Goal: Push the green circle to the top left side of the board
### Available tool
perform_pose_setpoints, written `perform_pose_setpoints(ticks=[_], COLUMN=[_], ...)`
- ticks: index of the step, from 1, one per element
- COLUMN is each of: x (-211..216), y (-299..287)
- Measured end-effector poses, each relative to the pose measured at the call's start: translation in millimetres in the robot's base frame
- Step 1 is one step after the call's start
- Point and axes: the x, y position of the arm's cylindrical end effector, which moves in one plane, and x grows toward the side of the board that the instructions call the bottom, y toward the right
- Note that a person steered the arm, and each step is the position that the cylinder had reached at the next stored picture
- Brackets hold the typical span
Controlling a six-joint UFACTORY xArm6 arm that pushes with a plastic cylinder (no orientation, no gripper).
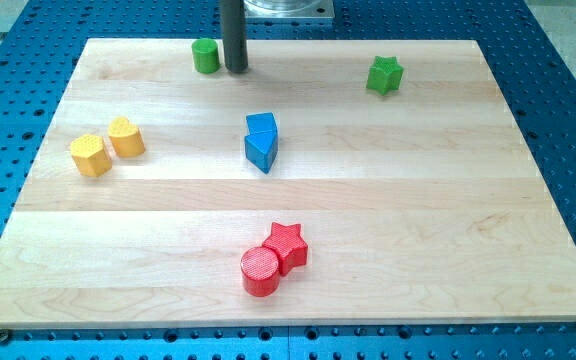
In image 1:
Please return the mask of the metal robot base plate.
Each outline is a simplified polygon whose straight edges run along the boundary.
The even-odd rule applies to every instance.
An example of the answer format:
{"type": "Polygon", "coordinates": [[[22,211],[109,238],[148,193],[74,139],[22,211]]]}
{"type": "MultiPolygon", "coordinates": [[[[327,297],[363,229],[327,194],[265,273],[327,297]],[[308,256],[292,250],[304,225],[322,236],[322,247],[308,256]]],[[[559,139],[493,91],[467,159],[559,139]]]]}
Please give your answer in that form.
{"type": "Polygon", "coordinates": [[[244,0],[248,19],[316,19],[335,17],[333,0],[244,0]]]}

